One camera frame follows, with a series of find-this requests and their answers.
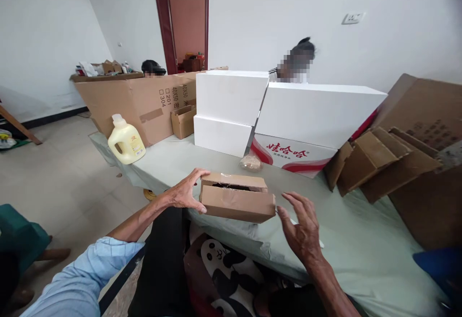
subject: electrical outlet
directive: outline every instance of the electrical outlet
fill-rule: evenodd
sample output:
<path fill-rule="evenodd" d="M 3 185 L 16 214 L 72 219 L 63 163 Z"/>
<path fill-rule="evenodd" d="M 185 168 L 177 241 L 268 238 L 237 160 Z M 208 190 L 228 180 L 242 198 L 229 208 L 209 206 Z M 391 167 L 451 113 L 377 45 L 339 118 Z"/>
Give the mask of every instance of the electrical outlet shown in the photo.
<path fill-rule="evenodd" d="M 347 13 L 342 24 L 357 24 L 361 22 L 366 13 Z"/>

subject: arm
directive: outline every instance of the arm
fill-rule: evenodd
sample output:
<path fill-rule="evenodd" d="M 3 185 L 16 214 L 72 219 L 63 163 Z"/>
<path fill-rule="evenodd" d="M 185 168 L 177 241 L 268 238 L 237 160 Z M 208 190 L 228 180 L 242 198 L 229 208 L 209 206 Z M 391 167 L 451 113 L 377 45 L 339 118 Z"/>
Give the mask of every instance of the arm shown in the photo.
<path fill-rule="evenodd" d="M 360 314 L 343 293 L 334 271 L 319 246 L 319 224 L 314 204 L 295 192 L 282 195 L 294 207 L 299 224 L 293 225 L 287 210 L 278 206 L 282 229 L 290 248 L 313 278 L 316 291 L 330 317 L 359 317 Z"/>
<path fill-rule="evenodd" d="M 205 207 L 193 198 L 197 179 L 210 172 L 194 171 L 176 186 L 159 195 L 116 227 L 107 236 L 90 245 L 74 262 L 56 274 L 42 295 L 23 314 L 29 316 L 95 316 L 99 317 L 98 297 L 101 289 L 144 246 L 136 243 L 148 225 L 167 207 Z"/>

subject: tiled floor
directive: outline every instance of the tiled floor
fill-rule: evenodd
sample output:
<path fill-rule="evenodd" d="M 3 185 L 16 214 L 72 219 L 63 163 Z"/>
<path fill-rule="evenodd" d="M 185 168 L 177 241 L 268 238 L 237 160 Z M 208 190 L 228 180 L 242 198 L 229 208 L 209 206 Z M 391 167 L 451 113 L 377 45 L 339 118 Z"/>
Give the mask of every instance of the tiled floor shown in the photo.
<path fill-rule="evenodd" d="M 34 128 L 42 145 L 0 154 L 1 203 L 53 235 L 49 248 L 72 250 L 56 266 L 34 263 L 26 272 L 23 283 L 35 290 L 34 300 L 55 273 L 148 202 L 93 146 L 88 135 L 95 131 L 90 119 L 75 116 Z"/>

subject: white wall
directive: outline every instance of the white wall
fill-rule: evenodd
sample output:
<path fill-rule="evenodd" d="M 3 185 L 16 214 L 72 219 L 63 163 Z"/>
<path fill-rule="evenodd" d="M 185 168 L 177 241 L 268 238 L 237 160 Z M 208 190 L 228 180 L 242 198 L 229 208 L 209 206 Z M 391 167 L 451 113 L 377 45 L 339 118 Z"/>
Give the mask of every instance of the white wall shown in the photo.
<path fill-rule="evenodd" d="M 85 106 L 69 76 L 111 58 L 89 0 L 0 0 L 0 99 L 19 121 Z"/>
<path fill-rule="evenodd" d="M 406 72 L 462 83 L 462 0 L 209 0 L 209 67 L 269 70 L 299 40 L 309 82 L 387 92 Z M 348 12 L 366 12 L 343 26 Z"/>
<path fill-rule="evenodd" d="M 90 1 L 115 60 L 141 70 L 143 61 L 154 59 L 166 69 L 155 0 Z"/>

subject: panda pattern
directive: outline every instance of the panda pattern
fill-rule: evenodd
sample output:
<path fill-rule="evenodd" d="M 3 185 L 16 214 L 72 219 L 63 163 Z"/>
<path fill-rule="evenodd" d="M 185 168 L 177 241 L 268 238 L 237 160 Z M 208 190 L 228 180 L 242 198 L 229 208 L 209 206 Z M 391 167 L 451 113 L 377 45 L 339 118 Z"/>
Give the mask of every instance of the panda pattern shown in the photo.
<path fill-rule="evenodd" d="M 204 241 L 201 257 L 221 297 L 217 310 L 233 316 L 231 307 L 236 316 L 255 317 L 252 302 L 264 278 L 254 262 L 214 239 Z"/>

